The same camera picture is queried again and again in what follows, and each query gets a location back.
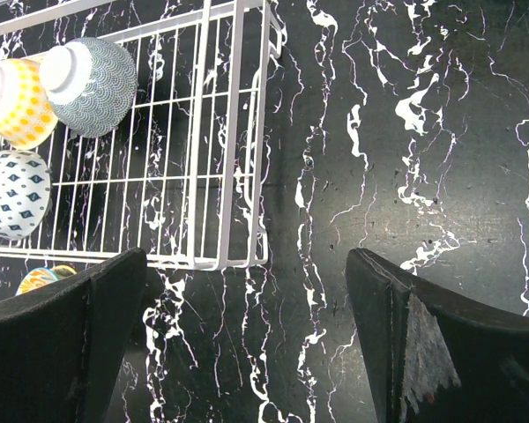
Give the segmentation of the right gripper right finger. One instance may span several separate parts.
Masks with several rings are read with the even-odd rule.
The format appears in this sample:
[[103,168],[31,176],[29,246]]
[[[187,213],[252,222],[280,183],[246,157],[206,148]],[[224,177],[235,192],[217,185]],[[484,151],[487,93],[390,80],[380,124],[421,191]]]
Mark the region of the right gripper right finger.
[[346,285],[381,422],[529,422],[529,317],[469,299],[368,249]]

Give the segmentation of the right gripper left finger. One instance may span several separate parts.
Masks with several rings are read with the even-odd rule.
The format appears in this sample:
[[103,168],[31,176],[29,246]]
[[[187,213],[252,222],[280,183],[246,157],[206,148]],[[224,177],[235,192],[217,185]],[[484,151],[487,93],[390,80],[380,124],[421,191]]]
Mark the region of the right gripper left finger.
[[0,422],[102,422],[147,279],[143,249],[0,301]]

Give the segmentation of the orange blue floral bowl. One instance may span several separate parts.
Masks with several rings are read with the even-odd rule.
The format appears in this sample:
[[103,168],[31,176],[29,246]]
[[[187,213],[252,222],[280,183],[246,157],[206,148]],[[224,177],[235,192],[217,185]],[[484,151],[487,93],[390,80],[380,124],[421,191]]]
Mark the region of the orange blue floral bowl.
[[75,275],[77,272],[68,265],[58,265],[53,268],[35,268],[29,271],[19,284],[16,295],[33,291],[63,278]]

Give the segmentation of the blue white patterned bowl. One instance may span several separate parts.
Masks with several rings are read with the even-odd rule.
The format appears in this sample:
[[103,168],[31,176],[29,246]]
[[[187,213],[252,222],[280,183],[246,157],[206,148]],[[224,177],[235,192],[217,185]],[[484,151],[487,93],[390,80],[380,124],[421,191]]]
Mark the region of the blue white patterned bowl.
[[48,212],[51,177],[36,152],[0,151],[0,237],[19,241],[29,236]]

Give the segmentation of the yellow dotted sun bowl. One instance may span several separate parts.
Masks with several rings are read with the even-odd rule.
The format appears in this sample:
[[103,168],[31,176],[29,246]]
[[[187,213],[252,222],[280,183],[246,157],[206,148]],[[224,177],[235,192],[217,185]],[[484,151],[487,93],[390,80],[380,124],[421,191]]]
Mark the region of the yellow dotted sun bowl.
[[58,122],[39,69],[37,62],[27,59],[0,61],[0,136],[18,150],[43,143]]

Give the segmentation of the red rimmed patterned bowl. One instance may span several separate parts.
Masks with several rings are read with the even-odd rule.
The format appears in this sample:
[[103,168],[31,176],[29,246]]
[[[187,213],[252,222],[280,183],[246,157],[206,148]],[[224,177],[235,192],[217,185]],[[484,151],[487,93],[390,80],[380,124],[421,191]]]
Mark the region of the red rimmed patterned bowl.
[[39,78],[58,120],[84,138],[116,129],[138,88],[137,65],[130,52],[94,37],[51,48],[41,60]]

